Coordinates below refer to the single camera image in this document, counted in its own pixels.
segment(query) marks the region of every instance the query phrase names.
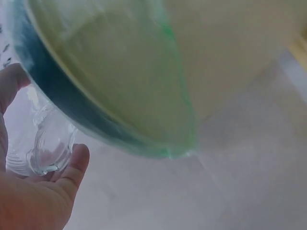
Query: white surface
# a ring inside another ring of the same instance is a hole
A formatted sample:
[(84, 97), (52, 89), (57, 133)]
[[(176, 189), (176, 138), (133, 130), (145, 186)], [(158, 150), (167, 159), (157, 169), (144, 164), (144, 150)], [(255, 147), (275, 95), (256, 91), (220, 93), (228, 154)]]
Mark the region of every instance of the white surface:
[(153, 161), (88, 143), (66, 230), (306, 229), (307, 106), (291, 82), (302, 69), (289, 54), (279, 63), (204, 122), (198, 156)]

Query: glass cup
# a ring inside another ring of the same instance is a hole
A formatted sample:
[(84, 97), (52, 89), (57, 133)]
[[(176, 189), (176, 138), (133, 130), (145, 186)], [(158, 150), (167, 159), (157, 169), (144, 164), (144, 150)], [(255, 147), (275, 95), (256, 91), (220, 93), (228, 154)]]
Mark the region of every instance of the glass cup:
[(5, 116), (6, 168), (23, 176), (63, 170), (77, 129), (33, 86), (21, 89)]

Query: finger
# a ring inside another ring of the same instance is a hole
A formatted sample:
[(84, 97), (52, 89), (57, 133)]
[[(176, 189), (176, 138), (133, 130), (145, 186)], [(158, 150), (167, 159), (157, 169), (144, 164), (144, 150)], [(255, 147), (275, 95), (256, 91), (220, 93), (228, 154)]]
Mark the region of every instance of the finger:
[(20, 64), (13, 64), (0, 71), (0, 113), (4, 114), (17, 92), (30, 84)]
[(50, 179), (53, 177), (55, 172), (49, 172), (47, 175), (45, 176), (30, 176), (25, 178), (24, 180), (26, 181), (31, 181), (31, 182), (42, 182), (42, 181), (50, 181)]
[[(73, 147), (72, 147), (72, 151), (74, 151), (77, 146), (78, 146), (78, 144), (74, 144)], [(52, 178), (50, 179), (50, 181), (51, 182), (57, 181), (62, 176), (63, 172), (64, 172), (64, 170), (55, 172), (53, 174)]]
[(55, 182), (73, 201), (89, 164), (90, 152), (86, 145), (77, 145), (71, 161), (61, 177)]

